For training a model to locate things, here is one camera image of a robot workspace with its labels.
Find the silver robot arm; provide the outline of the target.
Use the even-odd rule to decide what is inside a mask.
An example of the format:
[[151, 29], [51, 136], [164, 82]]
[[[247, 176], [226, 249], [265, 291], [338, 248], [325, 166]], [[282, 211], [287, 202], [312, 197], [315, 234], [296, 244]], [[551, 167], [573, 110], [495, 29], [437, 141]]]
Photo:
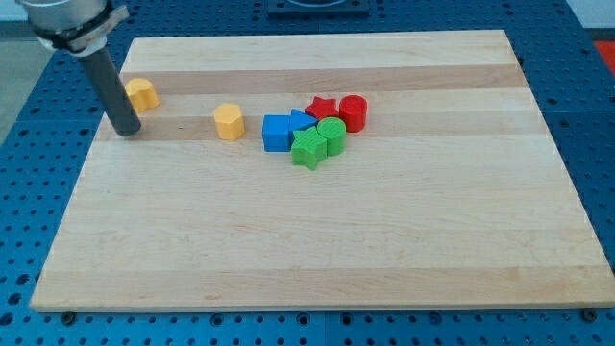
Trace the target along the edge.
[[141, 123], [107, 49], [108, 34], [129, 17], [111, 0], [17, 0], [41, 44], [81, 64], [115, 132], [136, 134]]

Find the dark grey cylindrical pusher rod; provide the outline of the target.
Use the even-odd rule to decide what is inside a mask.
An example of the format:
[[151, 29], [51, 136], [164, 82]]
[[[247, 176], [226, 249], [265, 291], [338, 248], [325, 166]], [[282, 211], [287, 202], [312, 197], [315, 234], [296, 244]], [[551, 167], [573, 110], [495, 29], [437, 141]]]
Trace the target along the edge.
[[78, 57], [82, 69], [104, 106], [107, 118], [120, 136], [131, 136], [141, 122], [106, 47]]

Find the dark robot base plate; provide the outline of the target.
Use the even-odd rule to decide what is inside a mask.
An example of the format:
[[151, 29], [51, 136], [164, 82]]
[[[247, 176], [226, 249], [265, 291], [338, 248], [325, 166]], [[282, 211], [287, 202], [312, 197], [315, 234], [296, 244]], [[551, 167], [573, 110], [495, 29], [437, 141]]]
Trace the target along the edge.
[[370, 0], [265, 0], [269, 17], [368, 14]]

